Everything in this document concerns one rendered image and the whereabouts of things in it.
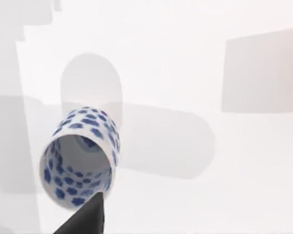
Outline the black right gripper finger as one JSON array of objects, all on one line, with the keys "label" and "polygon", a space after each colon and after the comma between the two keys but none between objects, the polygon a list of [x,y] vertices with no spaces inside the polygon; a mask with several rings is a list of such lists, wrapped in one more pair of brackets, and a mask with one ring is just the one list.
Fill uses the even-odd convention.
[{"label": "black right gripper finger", "polygon": [[104,234],[103,193],[95,194],[53,234]]}]

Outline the white cup with blue flowers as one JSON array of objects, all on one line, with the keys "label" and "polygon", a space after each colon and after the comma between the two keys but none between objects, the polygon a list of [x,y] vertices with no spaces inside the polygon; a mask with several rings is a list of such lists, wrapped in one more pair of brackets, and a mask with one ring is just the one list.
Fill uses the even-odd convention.
[{"label": "white cup with blue flowers", "polygon": [[113,119],[103,110],[82,107],[64,117],[46,143],[40,178],[59,206],[77,210],[97,193],[107,198],[121,151]]}]

